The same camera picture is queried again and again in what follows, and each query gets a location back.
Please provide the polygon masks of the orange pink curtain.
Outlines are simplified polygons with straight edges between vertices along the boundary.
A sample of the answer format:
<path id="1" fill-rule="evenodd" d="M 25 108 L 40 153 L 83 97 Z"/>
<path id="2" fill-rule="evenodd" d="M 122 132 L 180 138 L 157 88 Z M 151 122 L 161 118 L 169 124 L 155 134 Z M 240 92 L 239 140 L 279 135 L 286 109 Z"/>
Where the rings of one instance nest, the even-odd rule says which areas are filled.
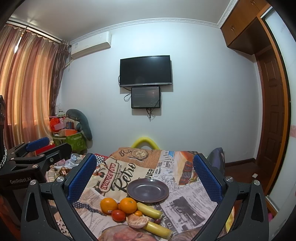
<path id="1" fill-rule="evenodd" d="M 1 95 L 6 103 L 4 143 L 8 149 L 51 137 L 69 43 L 5 25 L 1 30 Z"/>

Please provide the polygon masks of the red gift boxes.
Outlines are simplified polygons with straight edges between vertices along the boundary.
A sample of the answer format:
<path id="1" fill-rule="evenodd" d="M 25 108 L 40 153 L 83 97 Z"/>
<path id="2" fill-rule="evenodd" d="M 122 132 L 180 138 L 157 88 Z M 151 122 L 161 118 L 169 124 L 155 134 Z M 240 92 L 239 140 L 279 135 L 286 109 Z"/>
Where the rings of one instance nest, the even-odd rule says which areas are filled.
<path id="1" fill-rule="evenodd" d="M 74 120 L 66 117 L 50 118 L 50 130 L 59 137 L 67 137 L 78 133 L 75 129 Z"/>

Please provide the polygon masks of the dark red grape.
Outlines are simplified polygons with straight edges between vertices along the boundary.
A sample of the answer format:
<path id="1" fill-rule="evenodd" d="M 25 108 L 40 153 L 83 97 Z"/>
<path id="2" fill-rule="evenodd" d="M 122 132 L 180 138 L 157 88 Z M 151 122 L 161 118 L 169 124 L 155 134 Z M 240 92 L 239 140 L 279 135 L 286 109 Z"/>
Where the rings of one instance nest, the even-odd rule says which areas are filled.
<path id="1" fill-rule="evenodd" d="M 159 224 L 161 223 L 161 220 L 162 220 L 161 218 L 159 218 L 159 219 L 156 219 L 156 220 L 154 220 L 154 223 L 156 223 L 156 224 L 158 224 L 158 225 L 159 225 Z"/>

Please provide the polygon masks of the small mandarin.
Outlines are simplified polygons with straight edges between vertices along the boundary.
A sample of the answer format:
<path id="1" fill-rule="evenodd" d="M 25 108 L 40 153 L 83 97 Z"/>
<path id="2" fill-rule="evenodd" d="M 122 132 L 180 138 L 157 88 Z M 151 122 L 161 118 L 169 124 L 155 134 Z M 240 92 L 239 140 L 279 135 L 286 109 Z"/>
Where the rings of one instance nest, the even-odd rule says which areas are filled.
<path id="1" fill-rule="evenodd" d="M 142 212 L 141 211 L 139 211 L 139 210 L 137 210 L 136 212 L 134 212 L 133 213 L 134 215 L 136 215 L 136 216 L 142 216 Z"/>

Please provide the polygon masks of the brown wooden door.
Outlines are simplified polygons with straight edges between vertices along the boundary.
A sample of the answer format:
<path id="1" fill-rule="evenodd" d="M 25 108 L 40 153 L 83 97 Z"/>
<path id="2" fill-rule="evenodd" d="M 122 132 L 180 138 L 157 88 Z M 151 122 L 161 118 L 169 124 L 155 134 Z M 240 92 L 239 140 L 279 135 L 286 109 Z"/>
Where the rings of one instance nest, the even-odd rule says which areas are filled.
<path id="1" fill-rule="evenodd" d="M 257 164 L 266 174 L 262 188 L 265 195 L 269 195 L 280 174 L 287 149 L 287 80 L 282 61 L 271 45 L 255 57 L 262 90 L 262 130 Z"/>

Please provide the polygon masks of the orange with sticker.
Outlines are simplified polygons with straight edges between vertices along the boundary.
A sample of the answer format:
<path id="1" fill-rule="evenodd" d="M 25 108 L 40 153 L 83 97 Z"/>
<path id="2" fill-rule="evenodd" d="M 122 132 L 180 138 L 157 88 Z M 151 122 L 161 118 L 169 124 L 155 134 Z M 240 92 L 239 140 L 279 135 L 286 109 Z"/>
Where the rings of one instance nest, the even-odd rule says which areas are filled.
<path id="1" fill-rule="evenodd" d="M 118 203 L 113 198 L 106 197 L 100 201 L 100 208 L 104 214 L 109 215 L 118 209 Z"/>

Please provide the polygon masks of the peeled pomelo segment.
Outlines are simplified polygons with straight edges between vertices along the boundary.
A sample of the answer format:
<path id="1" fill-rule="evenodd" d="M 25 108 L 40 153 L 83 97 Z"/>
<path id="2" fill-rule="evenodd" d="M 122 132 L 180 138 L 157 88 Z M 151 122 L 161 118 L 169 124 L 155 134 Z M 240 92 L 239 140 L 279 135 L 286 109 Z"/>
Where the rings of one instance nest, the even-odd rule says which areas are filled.
<path id="1" fill-rule="evenodd" d="M 126 218 L 126 222 L 131 228 L 140 229 L 148 224 L 149 219 L 145 216 L 131 214 Z"/>

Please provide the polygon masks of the wooden overhead cabinet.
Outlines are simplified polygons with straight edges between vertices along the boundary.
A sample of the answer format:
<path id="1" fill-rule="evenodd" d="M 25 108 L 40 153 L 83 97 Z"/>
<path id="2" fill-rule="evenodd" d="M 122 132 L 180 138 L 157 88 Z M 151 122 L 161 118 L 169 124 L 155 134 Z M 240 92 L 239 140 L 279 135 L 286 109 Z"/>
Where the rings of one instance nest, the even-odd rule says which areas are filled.
<path id="1" fill-rule="evenodd" d="M 257 16 L 267 1 L 238 1 L 221 27 L 226 46 L 253 55 L 270 45 L 270 40 Z"/>

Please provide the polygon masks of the large orange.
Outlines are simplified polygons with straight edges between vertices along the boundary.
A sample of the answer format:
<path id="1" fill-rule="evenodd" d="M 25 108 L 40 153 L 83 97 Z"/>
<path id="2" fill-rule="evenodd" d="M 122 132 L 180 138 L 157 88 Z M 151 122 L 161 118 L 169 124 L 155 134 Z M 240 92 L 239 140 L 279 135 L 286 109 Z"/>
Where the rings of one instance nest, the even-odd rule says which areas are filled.
<path id="1" fill-rule="evenodd" d="M 132 214 L 137 211 L 137 202 L 130 197 L 125 197 L 119 202 L 119 209 L 126 214 Z"/>

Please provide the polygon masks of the small black wall screen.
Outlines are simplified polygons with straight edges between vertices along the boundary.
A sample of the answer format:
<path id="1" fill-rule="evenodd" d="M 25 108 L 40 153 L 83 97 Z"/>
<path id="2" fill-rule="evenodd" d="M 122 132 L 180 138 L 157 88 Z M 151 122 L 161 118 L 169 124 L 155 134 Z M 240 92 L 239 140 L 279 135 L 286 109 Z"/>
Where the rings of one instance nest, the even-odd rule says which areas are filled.
<path id="1" fill-rule="evenodd" d="M 161 89 L 159 86 L 141 86 L 131 88 L 131 108 L 160 108 Z"/>

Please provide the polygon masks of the dark purple plate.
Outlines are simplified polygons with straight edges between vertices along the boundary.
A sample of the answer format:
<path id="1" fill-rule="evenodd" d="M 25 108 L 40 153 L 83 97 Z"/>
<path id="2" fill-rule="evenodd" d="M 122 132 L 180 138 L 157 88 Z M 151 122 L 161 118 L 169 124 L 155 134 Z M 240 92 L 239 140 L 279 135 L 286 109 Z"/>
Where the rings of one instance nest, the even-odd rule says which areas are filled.
<path id="1" fill-rule="evenodd" d="M 126 191 L 129 197 L 143 203 L 161 202 L 169 196 L 168 186 L 153 178 L 134 180 L 128 184 Z"/>

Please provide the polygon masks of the red tomato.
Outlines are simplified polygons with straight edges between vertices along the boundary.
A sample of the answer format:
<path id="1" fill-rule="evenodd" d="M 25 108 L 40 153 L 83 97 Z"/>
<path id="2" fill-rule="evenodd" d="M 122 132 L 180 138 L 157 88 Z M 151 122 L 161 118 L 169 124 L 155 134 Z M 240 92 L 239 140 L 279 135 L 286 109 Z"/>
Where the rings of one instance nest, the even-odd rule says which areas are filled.
<path id="1" fill-rule="evenodd" d="M 126 214 L 119 209 L 115 209 L 111 213 L 111 217 L 115 222 L 124 222 L 126 220 Z"/>

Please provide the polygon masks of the dark blue chair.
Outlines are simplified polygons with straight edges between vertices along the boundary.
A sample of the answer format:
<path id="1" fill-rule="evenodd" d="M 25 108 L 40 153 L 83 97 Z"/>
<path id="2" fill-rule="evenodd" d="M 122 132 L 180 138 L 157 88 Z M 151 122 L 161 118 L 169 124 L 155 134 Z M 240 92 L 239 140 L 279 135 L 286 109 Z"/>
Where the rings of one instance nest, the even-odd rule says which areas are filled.
<path id="1" fill-rule="evenodd" d="M 207 161 L 225 175 L 225 155 L 222 148 L 214 149 L 206 158 Z"/>

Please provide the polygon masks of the green patterned box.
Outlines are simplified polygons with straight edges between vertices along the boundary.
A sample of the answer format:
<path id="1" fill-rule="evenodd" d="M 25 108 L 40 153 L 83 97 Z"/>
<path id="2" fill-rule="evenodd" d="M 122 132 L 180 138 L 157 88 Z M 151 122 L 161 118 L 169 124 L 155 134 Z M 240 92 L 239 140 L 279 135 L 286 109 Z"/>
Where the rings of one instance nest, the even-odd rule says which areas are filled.
<path id="1" fill-rule="evenodd" d="M 67 137 L 53 136 L 55 145 L 61 145 L 64 143 L 69 144 L 72 147 L 72 152 L 81 154 L 87 150 L 86 139 L 81 133 L 76 133 Z"/>

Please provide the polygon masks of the wall mounted black television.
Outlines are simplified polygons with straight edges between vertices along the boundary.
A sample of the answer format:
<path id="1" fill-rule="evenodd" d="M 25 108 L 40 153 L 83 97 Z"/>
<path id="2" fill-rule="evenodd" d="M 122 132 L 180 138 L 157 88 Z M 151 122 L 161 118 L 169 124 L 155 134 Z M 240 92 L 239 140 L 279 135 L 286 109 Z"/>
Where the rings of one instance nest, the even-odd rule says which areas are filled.
<path id="1" fill-rule="evenodd" d="M 141 56 L 120 60 L 119 86 L 171 85 L 169 55 Z"/>

